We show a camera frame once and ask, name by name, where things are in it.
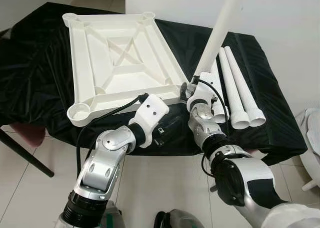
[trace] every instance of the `table leg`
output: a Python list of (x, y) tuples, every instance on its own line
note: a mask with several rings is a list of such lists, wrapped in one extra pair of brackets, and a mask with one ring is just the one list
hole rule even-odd
[(48, 167), (46, 167), (42, 162), (30, 154), (26, 149), (24, 149), (19, 143), (12, 139), (7, 133), (0, 129), (0, 141), (10, 147), (13, 151), (18, 153), (28, 162), (37, 167), (40, 171), (45, 173), (49, 177), (53, 177), (55, 174)]

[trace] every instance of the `white cylindrical rod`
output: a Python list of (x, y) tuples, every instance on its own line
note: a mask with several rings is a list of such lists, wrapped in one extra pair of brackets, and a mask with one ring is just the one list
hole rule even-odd
[(261, 126), (263, 123), (266, 122), (266, 118), (264, 116), (264, 113), (258, 108), (256, 101), (254, 100), (254, 97), (252, 96), (248, 85), (240, 71), (240, 68), (236, 62), (236, 59), (230, 49), (229, 46), (224, 48), (226, 57), (228, 59), (231, 72), (233, 75), (233, 79), (236, 83), (236, 87), (238, 89), (242, 104), (244, 106), (244, 109), (246, 113), (249, 116), (250, 119), (250, 126), (252, 127), (258, 127)]
[(201, 72), (209, 72), (216, 59), (220, 47), (226, 37), (236, 12), (241, 10), (242, 0), (225, 0), (216, 24), (213, 27), (208, 42), (204, 48), (194, 76), (200, 76)]
[[(219, 77), (218, 66), (217, 66), (216, 60), (214, 60), (214, 63), (213, 63), (211, 70), (210, 70), (210, 73), (213, 74), (213, 81), (212, 81), (213, 87), (216, 89), (216, 91), (219, 93), (219, 95), (221, 96), (221, 98), (223, 100), (224, 95), (223, 95), (222, 89), (221, 89), (220, 77)], [(211, 109), (213, 110), (213, 119), (215, 122), (217, 122), (217, 123), (226, 122), (224, 108), (223, 108), (219, 99), (213, 103)], [(229, 119), (228, 107), (225, 106), (225, 109), (226, 109), (226, 113), (227, 113), (226, 114), (227, 118)]]
[(249, 117), (248, 114), (244, 111), (244, 107), (242, 106), (238, 90), (236, 89), (237, 86), (232, 76), (228, 59), (223, 48), (220, 48), (219, 50), (219, 59), (231, 111), (231, 125), (235, 129), (247, 128), (250, 124)]

